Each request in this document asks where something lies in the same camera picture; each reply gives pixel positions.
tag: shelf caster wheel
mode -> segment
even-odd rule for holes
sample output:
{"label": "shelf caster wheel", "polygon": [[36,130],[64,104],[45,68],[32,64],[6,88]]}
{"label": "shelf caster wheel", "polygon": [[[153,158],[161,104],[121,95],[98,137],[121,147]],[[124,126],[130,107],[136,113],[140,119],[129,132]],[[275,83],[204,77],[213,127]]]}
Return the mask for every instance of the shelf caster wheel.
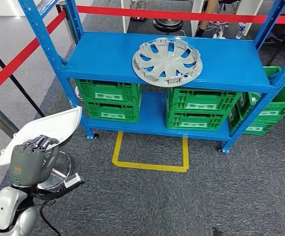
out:
{"label": "shelf caster wheel", "polygon": [[221,146],[219,146],[217,149],[216,149],[217,151],[219,151],[219,152],[221,152],[221,153],[229,153],[230,151],[225,151],[225,150],[222,150],[222,147],[221,147]]}

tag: blue shelf upright post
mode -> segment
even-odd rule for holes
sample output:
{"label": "blue shelf upright post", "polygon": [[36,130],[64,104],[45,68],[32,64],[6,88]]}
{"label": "blue shelf upright post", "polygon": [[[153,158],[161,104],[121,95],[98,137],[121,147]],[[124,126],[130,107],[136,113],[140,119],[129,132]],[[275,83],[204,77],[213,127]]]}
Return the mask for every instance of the blue shelf upright post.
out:
{"label": "blue shelf upright post", "polygon": [[[48,33],[47,28],[43,22],[43,17],[46,15],[45,12],[48,12],[49,9],[44,9],[40,13],[39,11],[38,11],[33,0],[18,0],[18,2],[25,13],[26,17],[27,18],[33,32],[36,35],[41,47],[45,52],[45,56],[48,58],[51,66],[53,68],[55,75],[62,85],[63,91],[67,96],[69,103],[72,107],[79,105],[79,102],[75,95],[75,92],[71,85],[70,78],[65,78],[61,75],[61,71],[63,69],[62,59],[60,55],[57,54],[50,35]],[[49,7],[53,7],[55,5],[55,3],[56,1],[52,1],[52,4],[51,4]],[[80,27],[78,27],[79,34],[82,35],[83,31],[81,27],[80,18],[77,15],[75,17],[75,19],[77,22],[77,25],[80,24]],[[81,116],[81,124],[85,130],[86,135],[88,139],[94,138],[94,133],[87,125],[87,118],[84,113]]]}
{"label": "blue shelf upright post", "polygon": [[76,35],[77,42],[79,42],[84,34],[84,30],[82,29],[81,22],[78,14],[77,6],[75,5],[75,0],[65,0],[65,2],[66,3],[67,14],[69,19],[71,19],[74,33]]}
{"label": "blue shelf upright post", "polygon": [[[261,28],[254,41],[257,50],[264,43],[268,36],[274,23],[281,14],[285,6],[285,0],[276,0],[268,17]],[[273,89],[268,93],[262,94],[262,98],[256,103],[250,112],[249,112],[243,122],[241,122],[231,136],[231,140],[225,142],[222,151],[224,153],[229,152],[229,149],[242,135],[248,126],[259,115],[264,108],[268,106],[272,99],[277,95],[282,88],[285,86],[285,66],[280,72],[275,73],[269,77]]]}

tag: yellow tape square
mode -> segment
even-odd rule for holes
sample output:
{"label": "yellow tape square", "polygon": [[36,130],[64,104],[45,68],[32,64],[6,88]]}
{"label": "yellow tape square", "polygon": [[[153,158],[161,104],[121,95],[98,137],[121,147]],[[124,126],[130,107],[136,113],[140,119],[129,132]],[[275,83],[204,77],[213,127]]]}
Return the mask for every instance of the yellow tape square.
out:
{"label": "yellow tape square", "polygon": [[118,131],[116,138],[115,147],[114,149],[112,163],[118,167],[135,168],[144,170],[155,170],[155,171],[174,171],[174,172],[186,172],[188,169],[188,144],[187,138],[182,138],[183,146],[183,165],[182,166],[166,166],[166,165],[155,165],[137,162],[127,162],[118,161],[119,151],[121,149],[121,140],[123,138],[123,131]]}

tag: cable on floor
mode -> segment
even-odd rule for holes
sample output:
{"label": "cable on floor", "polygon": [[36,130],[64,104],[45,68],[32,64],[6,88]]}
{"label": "cable on floor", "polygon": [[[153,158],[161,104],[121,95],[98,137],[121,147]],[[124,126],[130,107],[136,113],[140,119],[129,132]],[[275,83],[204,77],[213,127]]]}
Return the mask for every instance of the cable on floor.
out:
{"label": "cable on floor", "polygon": [[48,203],[48,201],[45,201],[44,202],[41,208],[40,208],[40,216],[41,218],[45,222],[45,224],[48,225],[50,228],[51,228],[53,231],[54,231],[55,233],[57,233],[58,236],[61,236],[61,234],[57,230],[55,227],[54,227],[53,225],[51,225],[49,221],[48,221],[45,215],[43,215],[43,208],[45,208],[45,206],[47,206],[47,204]]}

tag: red rope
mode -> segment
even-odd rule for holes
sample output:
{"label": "red rope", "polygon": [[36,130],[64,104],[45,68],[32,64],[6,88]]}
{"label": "red rope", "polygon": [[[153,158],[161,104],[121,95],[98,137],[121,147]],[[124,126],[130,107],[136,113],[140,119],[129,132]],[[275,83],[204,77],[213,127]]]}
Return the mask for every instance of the red rope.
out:
{"label": "red rope", "polygon": [[[89,13],[97,15],[110,15],[110,16],[128,16],[128,17],[145,17],[145,18],[158,18],[158,19],[176,19],[176,20],[199,20],[199,21],[221,21],[221,22],[246,22],[262,24],[267,16],[248,16],[248,15],[234,15],[234,14],[203,14],[180,11],[156,11],[156,10],[137,10],[115,7],[99,7],[99,6],[77,6],[80,13]],[[64,11],[60,12],[53,21],[51,21],[47,30],[52,33],[59,24],[60,24],[66,15]],[[277,24],[285,24],[285,16],[280,16],[277,21]],[[29,42],[18,55],[15,56],[6,67],[0,71],[0,86],[7,80],[9,76],[19,68],[25,60],[32,54],[39,46],[37,38]]]}
{"label": "red rope", "polygon": [[[64,11],[60,12],[57,17],[55,17],[53,21],[51,21],[48,26],[47,26],[47,30],[48,33],[52,33],[54,29],[56,29],[59,24],[60,24],[63,19],[65,19],[66,14]],[[4,69],[0,71],[0,86],[7,80],[9,76],[23,64],[25,60],[32,54],[36,49],[37,49],[40,44],[37,40],[37,38],[33,39],[32,41],[29,42],[25,48],[23,48],[21,52],[18,55],[15,56],[12,59],[10,63],[6,65]]]}
{"label": "red rope", "polygon": [[[204,14],[181,11],[158,11],[158,10],[139,10],[116,7],[100,7],[100,6],[77,6],[80,13],[89,13],[96,15],[109,16],[130,16],[158,19],[174,19],[174,20],[198,20],[198,21],[220,21],[220,22],[246,22],[262,24],[267,16],[247,16],[234,14]],[[285,24],[285,16],[280,16],[277,24]]]}

